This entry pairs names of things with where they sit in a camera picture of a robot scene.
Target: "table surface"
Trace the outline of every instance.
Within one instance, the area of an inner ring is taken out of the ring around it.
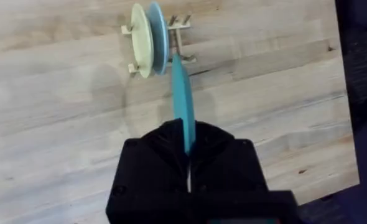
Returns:
[[[193,14],[196,119],[253,140],[270,189],[358,183],[334,0],[159,3]],[[0,0],[0,223],[107,223],[123,142],[173,118],[169,75],[128,74],[133,4]]]

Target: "wooden table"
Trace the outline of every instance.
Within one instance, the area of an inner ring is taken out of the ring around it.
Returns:
[[[334,0],[159,2],[193,14],[196,118],[253,140],[270,189],[358,183]],[[107,223],[123,142],[172,119],[170,77],[128,74],[133,3],[0,0],[0,223]]]

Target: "blue plate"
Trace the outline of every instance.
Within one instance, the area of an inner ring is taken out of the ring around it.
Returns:
[[[153,35],[154,61],[156,74],[163,75],[169,59],[169,34],[163,12],[157,2],[152,2],[147,11]]]
[[[181,118],[183,121],[183,144],[185,153],[189,155],[196,140],[195,112],[188,72],[178,54],[174,54],[172,61],[172,95],[174,118]]]

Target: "wood grain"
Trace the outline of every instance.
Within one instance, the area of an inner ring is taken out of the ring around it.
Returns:
[[[159,2],[193,14],[196,118],[253,140],[270,189],[359,182],[333,0]],[[172,119],[169,76],[128,74],[132,4],[0,1],[0,223],[107,223],[123,142]]]

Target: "cream plate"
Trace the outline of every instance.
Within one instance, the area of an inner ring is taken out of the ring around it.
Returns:
[[[153,38],[149,21],[140,4],[132,7],[131,24],[132,46],[139,66],[138,70],[144,78],[147,78],[153,66]]]

